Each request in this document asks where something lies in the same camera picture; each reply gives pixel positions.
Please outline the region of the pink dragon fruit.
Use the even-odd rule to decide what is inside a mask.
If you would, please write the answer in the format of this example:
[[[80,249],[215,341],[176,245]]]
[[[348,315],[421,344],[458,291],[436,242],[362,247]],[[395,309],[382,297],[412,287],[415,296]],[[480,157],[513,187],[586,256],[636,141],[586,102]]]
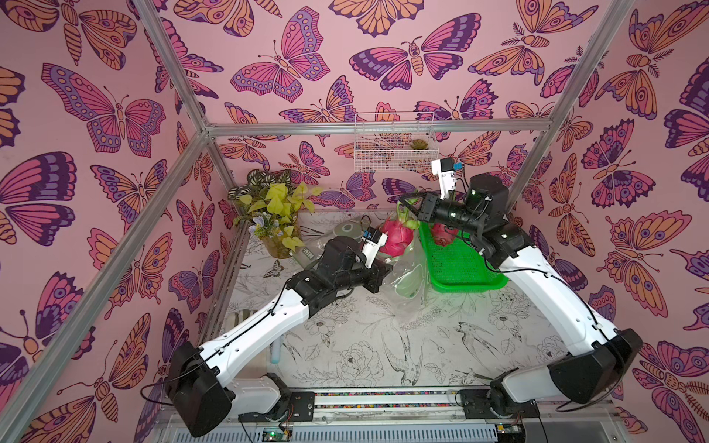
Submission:
[[[442,223],[435,223],[430,229],[433,241],[439,247],[448,247],[458,236],[458,230]]]
[[[420,223],[413,212],[398,203],[395,212],[380,225],[380,232],[387,236],[380,252],[392,258],[404,256],[406,249],[414,241],[419,226]]]

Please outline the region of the clear zip-top bag green seal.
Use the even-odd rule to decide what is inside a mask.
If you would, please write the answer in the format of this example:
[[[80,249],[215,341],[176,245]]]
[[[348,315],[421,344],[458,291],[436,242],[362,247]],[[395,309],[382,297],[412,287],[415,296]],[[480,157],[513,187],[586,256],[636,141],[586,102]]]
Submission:
[[[429,286],[426,253],[420,241],[414,240],[402,256],[386,261],[393,270],[385,277],[380,296],[397,319],[411,319],[424,305]]]

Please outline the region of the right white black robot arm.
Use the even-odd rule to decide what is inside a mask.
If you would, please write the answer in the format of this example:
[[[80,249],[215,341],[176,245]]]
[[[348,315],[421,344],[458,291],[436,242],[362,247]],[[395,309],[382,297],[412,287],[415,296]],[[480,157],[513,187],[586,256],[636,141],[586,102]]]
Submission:
[[[510,370],[489,385],[489,408],[509,417],[528,402],[564,397],[559,412],[595,405],[611,395],[639,354],[643,341],[619,330],[577,295],[547,262],[539,247],[506,217],[509,189],[493,175],[470,179],[465,201],[449,191],[404,194],[398,201],[417,221],[439,223],[463,236],[489,271],[519,286],[566,346],[566,356],[548,364]]]

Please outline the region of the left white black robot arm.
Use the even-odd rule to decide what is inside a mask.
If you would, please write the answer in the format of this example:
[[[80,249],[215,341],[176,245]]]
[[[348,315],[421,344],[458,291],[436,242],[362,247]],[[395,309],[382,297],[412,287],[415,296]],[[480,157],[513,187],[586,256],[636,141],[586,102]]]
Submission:
[[[279,295],[246,321],[199,346],[178,347],[164,393],[190,436],[206,436],[231,413],[274,422],[288,417],[292,392],[279,377],[240,378],[239,373],[286,332],[339,299],[341,292],[363,287],[378,293],[393,269],[377,257],[387,240],[374,228],[360,239],[335,236],[314,264],[290,277]]]

